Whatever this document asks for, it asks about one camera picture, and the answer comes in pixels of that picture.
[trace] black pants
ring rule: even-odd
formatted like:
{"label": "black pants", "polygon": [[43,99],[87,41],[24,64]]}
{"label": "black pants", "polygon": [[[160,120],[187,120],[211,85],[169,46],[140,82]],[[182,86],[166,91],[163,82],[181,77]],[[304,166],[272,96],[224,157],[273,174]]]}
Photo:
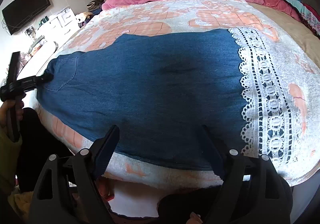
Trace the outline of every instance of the black pants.
{"label": "black pants", "polygon": [[51,154],[66,157],[72,156],[72,153],[44,128],[36,111],[29,107],[23,111],[23,120],[20,121],[22,146],[16,175],[20,191],[28,192],[34,190],[42,168]]}

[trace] silver screw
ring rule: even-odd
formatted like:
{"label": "silver screw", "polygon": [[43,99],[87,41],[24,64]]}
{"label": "silver screw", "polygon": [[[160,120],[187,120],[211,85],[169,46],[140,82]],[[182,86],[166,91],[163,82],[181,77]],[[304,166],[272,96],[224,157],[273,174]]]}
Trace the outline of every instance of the silver screw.
{"label": "silver screw", "polygon": [[89,153],[89,149],[85,148],[80,151],[81,155],[87,155]]}
{"label": "silver screw", "polygon": [[238,151],[235,150],[235,149],[231,149],[231,150],[229,151],[229,153],[230,153],[231,155],[238,155]]}
{"label": "silver screw", "polygon": [[265,160],[265,161],[269,160],[269,156],[267,156],[267,155],[262,155],[261,158],[262,158],[262,160]]}
{"label": "silver screw", "polygon": [[49,156],[49,160],[50,160],[50,161],[53,161],[53,160],[55,160],[56,158],[57,158],[56,155],[50,155],[50,156]]}

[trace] sleeve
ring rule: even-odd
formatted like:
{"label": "sleeve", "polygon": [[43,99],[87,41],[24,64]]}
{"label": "sleeve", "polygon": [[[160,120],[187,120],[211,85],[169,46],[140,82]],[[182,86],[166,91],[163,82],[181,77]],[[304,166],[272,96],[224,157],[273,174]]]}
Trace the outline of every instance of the sleeve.
{"label": "sleeve", "polygon": [[7,196],[15,186],[15,173],[21,144],[21,137],[18,142],[14,143],[0,127],[0,189]]}

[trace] white lace trim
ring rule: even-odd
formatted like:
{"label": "white lace trim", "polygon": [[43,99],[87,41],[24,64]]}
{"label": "white lace trim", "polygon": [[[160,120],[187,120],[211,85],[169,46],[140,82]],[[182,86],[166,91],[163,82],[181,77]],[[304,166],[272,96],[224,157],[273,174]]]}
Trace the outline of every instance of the white lace trim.
{"label": "white lace trim", "polygon": [[241,46],[242,97],[248,102],[242,110],[247,121],[241,131],[241,138],[247,143],[242,153],[267,154],[279,167],[292,157],[292,142],[299,136],[297,114],[289,107],[260,33],[247,27],[231,28],[229,32]]}

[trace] pocket stitching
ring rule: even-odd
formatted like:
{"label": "pocket stitching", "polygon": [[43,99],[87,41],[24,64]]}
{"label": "pocket stitching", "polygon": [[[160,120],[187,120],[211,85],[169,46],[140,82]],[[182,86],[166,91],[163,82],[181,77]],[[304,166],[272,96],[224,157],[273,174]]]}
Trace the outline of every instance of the pocket stitching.
{"label": "pocket stitching", "polygon": [[73,61],[73,60],[76,60],[76,69],[75,69],[75,72],[73,73],[72,77],[70,78],[70,80],[68,80],[67,82],[63,83],[63,84],[62,84],[62,85],[61,85],[57,90],[56,90],[56,89],[55,89],[55,90],[53,90],[53,89],[49,89],[49,88],[47,88],[47,87],[45,87],[45,86],[44,86],[44,89],[49,90],[49,91],[53,91],[53,92],[58,92],[59,90],[61,90],[61,89],[62,89],[62,87],[63,87],[64,85],[66,85],[67,83],[69,83],[70,81],[72,81],[72,80],[74,79],[75,75],[76,75],[78,57],[77,57],[77,58],[74,58],[74,59],[66,58],[66,59],[61,60],[61,61]]}

